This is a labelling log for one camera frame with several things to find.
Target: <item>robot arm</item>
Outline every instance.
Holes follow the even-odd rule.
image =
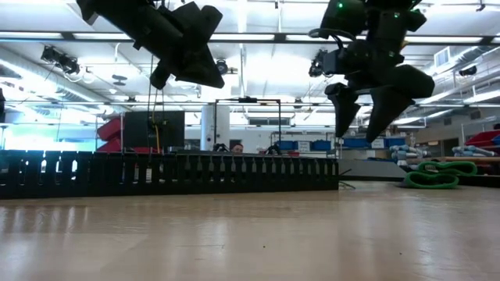
[[[370,94],[373,110],[366,139],[372,142],[392,121],[434,91],[432,77],[401,65],[401,50],[408,44],[408,31],[418,30],[427,20],[412,10],[421,0],[330,0],[320,29],[310,35],[337,41],[338,49],[323,56],[325,75],[345,75],[348,85],[333,84],[325,94],[335,106],[336,137],[342,137],[360,106],[361,94]],[[366,39],[356,36],[366,31]],[[352,40],[347,48],[341,37]]]

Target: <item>blue bin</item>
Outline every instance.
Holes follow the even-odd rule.
[[[331,151],[331,141],[316,140],[311,142],[312,151]]]
[[[292,140],[282,140],[282,141],[277,141],[275,142],[278,147],[280,147],[280,150],[296,150],[298,149],[298,144],[296,141]]]
[[[390,148],[393,145],[402,146],[406,144],[406,139],[404,137],[387,137],[384,139],[384,146]]]
[[[370,144],[364,138],[345,138],[344,139],[345,148],[370,148]]]
[[[500,135],[494,137],[492,141],[495,145],[500,145]]]

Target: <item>coiled green hose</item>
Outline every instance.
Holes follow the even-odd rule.
[[[450,189],[459,184],[457,176],[476,174],[474,162],[421,162],[417,171],[406,174],[405,183],[414,188]]]

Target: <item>person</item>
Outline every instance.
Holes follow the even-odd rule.
[[[243,144],[235,144],[231,149],[231,152],[238,154],[243,153]]]

